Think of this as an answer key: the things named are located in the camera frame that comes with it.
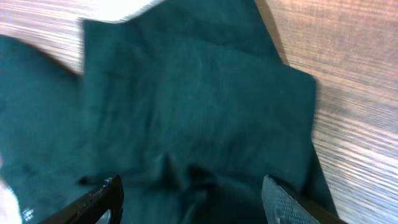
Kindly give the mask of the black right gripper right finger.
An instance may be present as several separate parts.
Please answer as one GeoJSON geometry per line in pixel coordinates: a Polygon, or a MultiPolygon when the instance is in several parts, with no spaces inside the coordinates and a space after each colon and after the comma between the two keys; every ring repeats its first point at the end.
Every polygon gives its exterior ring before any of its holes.
{"type": "Polygon", "coordinates": [[[320,224],[272,177],[264,177],[262,202],[268,224],[320,224]]]}

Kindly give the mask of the black t-shirt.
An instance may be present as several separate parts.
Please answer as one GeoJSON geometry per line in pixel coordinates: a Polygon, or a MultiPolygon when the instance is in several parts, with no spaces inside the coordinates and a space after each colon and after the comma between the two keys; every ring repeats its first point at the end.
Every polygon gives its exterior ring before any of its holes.
{"type": "Polygon", "coordinates": [[[82,25],[82,76],[1,37],[1,174],[24,223],[115,175],[123,223],[265,223],[265,176],[336,213],[312,143],[316,81],[283,64],[254,1],[82,25]]]}

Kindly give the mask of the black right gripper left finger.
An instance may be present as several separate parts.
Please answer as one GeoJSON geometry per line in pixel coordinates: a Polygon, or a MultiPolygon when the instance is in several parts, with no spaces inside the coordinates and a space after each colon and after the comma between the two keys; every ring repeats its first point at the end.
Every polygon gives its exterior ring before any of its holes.
{"type": "Polygon", "coordinates": [[[40,224],[120,224],[123,202],[123,183],[116,175],[102,180],[97,187],[40,224]]]}

